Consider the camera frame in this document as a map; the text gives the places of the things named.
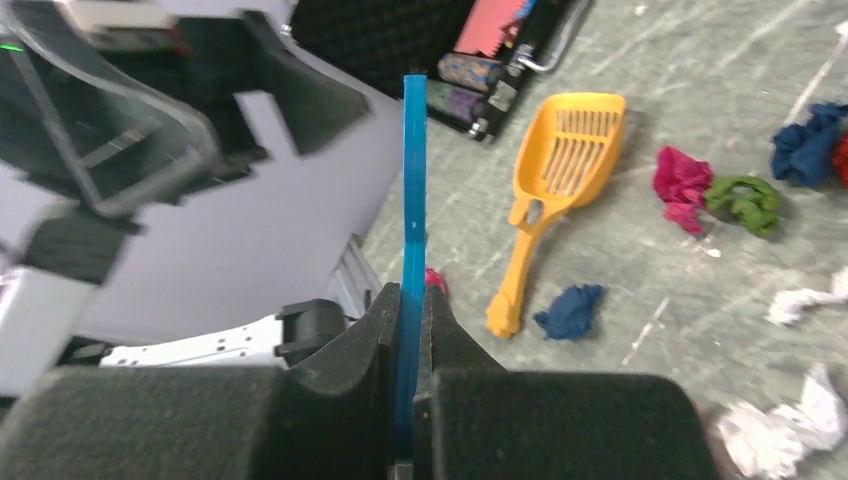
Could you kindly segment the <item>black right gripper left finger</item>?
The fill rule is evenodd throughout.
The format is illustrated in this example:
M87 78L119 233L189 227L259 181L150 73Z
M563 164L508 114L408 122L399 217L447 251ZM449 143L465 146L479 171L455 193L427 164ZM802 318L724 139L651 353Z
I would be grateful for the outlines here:
M400 289L269 367L67 367L1 425L5 479L383 479Z

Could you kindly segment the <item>yellow slotted plastic scoop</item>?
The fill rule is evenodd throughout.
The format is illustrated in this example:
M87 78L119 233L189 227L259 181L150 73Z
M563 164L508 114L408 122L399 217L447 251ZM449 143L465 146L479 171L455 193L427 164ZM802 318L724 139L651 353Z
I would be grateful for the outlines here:
M605 187L621 152L626 108L621 95L577 92L552 95L536 111L513 176L509 223L516 240L486 309L486 327L495 336L510 338L522 326L525 283L546 230Z

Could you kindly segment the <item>blue brush with black bristles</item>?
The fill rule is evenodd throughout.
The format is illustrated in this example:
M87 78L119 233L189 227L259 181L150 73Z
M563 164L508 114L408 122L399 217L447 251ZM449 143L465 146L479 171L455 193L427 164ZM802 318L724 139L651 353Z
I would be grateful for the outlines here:
M394 395L393 454L409 460L413 451L413 397L419 368L426 270L427 76L404 77L403 217L404 256L398 322Z

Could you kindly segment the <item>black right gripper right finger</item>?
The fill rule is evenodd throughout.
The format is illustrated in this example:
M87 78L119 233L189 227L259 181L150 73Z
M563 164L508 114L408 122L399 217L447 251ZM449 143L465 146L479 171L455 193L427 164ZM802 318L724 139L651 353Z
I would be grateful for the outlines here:
M426 291L417 479L715 479L698 411L651 374L509 371Z

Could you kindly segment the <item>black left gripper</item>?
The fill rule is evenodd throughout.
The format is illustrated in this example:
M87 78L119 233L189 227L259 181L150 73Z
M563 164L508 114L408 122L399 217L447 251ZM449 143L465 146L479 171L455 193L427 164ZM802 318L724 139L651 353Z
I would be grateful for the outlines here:
M263 91L298 154L365 117L367 98L291 53L269 17L177 16L153 1L1 5L1 158L121 218L249 175L266 151L237 95Z

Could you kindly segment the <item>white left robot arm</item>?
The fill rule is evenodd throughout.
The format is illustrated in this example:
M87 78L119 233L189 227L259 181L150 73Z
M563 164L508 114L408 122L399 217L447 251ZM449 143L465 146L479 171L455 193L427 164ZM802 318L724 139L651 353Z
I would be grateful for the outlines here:
M320 295L397 172L396 100L291 1L1 5L1 392Z

